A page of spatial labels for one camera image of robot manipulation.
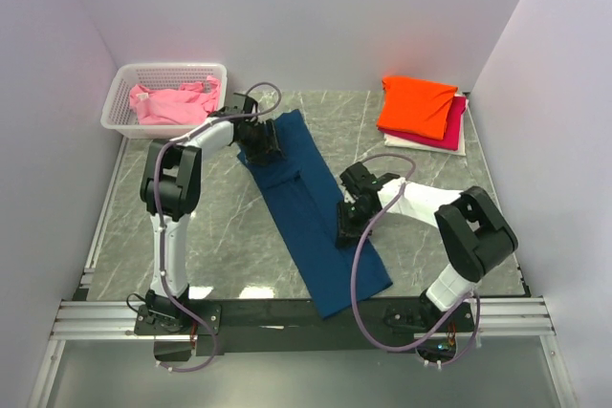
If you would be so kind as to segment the navy blue t shirt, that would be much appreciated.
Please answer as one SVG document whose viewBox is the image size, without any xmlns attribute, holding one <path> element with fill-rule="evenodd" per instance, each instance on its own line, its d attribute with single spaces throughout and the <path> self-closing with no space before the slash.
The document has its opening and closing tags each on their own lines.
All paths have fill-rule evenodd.
<svg viewBox="0 0 612 408">
<path fill-rule="evenodd" d="M 274 121 L 284 158 L 266 166 L 238 160 L 251 173 L 323 319 L 351 306 L 355 250 L 336 247 L 342 193 L 298 110 Z"/>
</svg>

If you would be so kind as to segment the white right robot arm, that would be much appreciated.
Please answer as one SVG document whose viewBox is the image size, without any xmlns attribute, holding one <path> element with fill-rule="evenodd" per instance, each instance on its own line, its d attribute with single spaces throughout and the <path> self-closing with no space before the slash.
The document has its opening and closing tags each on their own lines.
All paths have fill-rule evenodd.
<svg viewBox="0 0 612 408">
<path fill-rule="evenodd" d="M 377 221 L 402 215 L 438 229 L 448 264 L 420 295 L 420 319 L 433 331 L 453 318 L 453 309 L 483 278 L 518 249 L 518 240 L 489 193 L 480 186 L 464 191 L 414 183 L 398 174 L 375 176 L 357 162 L 340 174 L 350 196 L 337 205 L 337 245 L 356 249 L 350 278 L 357 302 L 361 252 Z"/>
</svg>

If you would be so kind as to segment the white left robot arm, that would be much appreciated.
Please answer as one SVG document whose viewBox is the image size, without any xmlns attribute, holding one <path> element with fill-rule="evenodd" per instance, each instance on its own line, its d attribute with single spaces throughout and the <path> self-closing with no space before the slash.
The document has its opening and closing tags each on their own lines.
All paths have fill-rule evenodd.
<svg viewBox="0 0 612 408">
<path fill-rule="evenodd" d="M 250 92 L 235 93 L 231 105 L 193 129 L 149 144 L 140 198 L 153 227 L 154 274 L 144 303 L 169 333 L 184 331 L 194 316 L 188 306 L 186 234 L 201 196 L 202 163 L 233 144 L 249 164 L 265 166 L 283 159 L 274 121 L 259 118 L 271 111 L 261 109 Z"/>
</svg>

